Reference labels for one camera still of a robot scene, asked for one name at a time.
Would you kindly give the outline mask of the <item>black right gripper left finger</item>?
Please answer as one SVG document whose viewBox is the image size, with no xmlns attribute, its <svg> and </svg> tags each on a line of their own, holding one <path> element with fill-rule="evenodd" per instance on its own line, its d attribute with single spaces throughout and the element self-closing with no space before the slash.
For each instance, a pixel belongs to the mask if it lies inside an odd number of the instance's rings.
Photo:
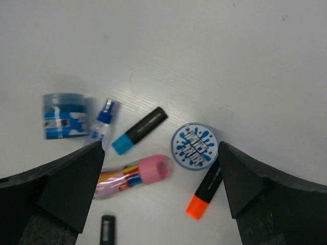
<svg viewBox="0 0 327 245">
<path fill-rule="evenodd" d="M 1 179 L 1 244 L 75 244 L 83 232 L 105 153 L 96 141 Z"/>
</svg>

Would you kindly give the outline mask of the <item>blue slime jar printed lid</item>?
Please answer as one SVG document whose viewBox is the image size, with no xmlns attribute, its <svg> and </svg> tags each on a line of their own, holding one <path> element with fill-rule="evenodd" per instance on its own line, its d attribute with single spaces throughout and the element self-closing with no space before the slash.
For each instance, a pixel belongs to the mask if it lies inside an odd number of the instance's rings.
<svg viewBox="0 0 327 245">
<path fill-rule="evenodd" d="M 218 144 L 212 127 L 188 123 L 175 131 L 170 147 L 174 160 L 180 166 L 198 171 L 210 167 L 217 160 Z"/>
</svg>

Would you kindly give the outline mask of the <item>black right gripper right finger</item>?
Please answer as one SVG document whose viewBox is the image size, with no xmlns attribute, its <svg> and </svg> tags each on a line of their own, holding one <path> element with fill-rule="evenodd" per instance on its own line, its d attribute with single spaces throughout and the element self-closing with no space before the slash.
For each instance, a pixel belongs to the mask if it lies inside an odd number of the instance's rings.
<svg viewBox="0 0 327 245">
<path fill-rule="evenodd" d="M 219 143 L 219 162 L 242 244 L 326 244 L 326 186 Z"/>
</svg>

